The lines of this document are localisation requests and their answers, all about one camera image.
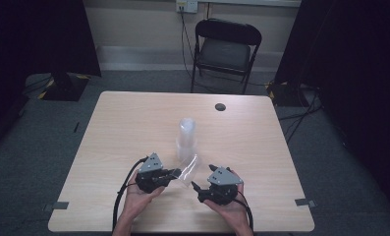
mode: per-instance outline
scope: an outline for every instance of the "wooden table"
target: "wooden table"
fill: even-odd
[[[218,111],[215,104],[226,110]],[[265,96],[106,91],[91,116],[48,227],[54,232],[110,231],[117,192],[131,167],[156,152],[164,168],[179,166],[176,137],[185,117],[196,121],[195,176],[202,189],[208,164],[229,166],[245,181],[254,231],[311,231],[308,206],[271,100]],[[172,181],[135,220],[134,232],[231,232],[197,200],[192,187]]]

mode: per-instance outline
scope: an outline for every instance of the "electrical outlet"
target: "electrical outlet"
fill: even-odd
[[[176,12],[197,13],[197,1],[176,0]]]

